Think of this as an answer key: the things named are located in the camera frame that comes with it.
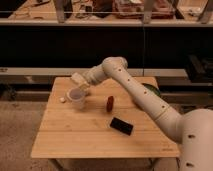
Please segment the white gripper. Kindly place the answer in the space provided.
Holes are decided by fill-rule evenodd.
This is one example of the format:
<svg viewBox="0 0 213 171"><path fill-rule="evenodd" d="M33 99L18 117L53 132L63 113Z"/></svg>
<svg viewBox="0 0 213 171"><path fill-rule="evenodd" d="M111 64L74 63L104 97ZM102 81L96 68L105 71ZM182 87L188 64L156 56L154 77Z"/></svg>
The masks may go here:
<svg viewBox="0 0 213 171"><path fill-rule="evenodd" d="M83 73L83 77L85 78L85 80L90 84L90 85L98 85L99 81L97 79L97 73L98 71L95 68L91 68L88 71ZM90 85L86 84L86 83L82 83L80 84L78 87L81 90L86 91Z"/></svg>

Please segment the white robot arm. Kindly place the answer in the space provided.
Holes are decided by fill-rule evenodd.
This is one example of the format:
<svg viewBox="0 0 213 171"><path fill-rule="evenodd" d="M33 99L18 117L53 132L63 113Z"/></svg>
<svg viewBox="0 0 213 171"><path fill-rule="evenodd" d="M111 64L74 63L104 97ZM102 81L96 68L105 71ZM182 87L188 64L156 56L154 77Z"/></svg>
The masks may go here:
<svg viewBox="0 0 213 171"><path fill-rule="evenodd" d="M181 145L179 171L213 171L213 110L195 109L181 115L134 79L123 57L107 57L82 76L90 85L108 78L119 83L163 134Z"/></svg>

